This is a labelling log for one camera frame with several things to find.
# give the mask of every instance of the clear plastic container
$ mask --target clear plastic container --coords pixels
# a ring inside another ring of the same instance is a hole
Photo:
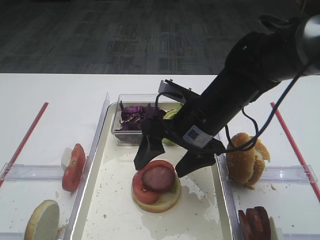
[[[155,106],[157,94],[121,94],[118,97],[117,106],[112,121],[111,133],[114,135],[117,145],[138,146],[142,139],[142,131],[120,131],[121,129],[121,106]],[[158,106],[164,111],[175,109],[180,103],[171,100],[168,97],[161,96],[159,98]]]

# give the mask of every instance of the shredded red cabbage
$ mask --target shredded red cabbage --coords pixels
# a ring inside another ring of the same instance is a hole
[[[147,106],[127,106],[121,107],[121,128],[116,131],[140,131],[141,123],[144,119],[163,119],[166,112],[162,109],[152,107],[150,103]]]

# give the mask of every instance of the top bun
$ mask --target top bun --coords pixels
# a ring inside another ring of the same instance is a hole
[[[234,135],[231,139],[234,147],[239,147],[248,142],[252,136],[245,132]],[[253,188],[260,179],[266,167],[265,161],[270,162],[270,154],[260,139],[253,148],[248,151],[234,151],[226,154],[229,177],[234,181]]]

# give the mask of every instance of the sliced tomato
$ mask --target sliced tomato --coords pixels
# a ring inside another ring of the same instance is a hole
[[[86,163],[86,154],[83,147],[77,143],[71,153],[71,161],[66,168],[62,178],[62,188],[68,192],[77,190],[84,166]]]
[[[165,166],[175,172],[174,166],[171,163],[164,160],[154,160],[149,162],[143,169],[138,171],[132,180],[132,190],[134,196],[144,204],[154,204],[162,195],[161,192],[150,191],[145,188],[142,183],[142,175],[145,171],[157,166]]]

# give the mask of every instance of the barcode sticker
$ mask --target barcode sticker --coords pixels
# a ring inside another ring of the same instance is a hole
[[[183,136],[183,140],[199,148],[204,148],[213,138],[214,136],[206,134],[196,125],[193,125]]]

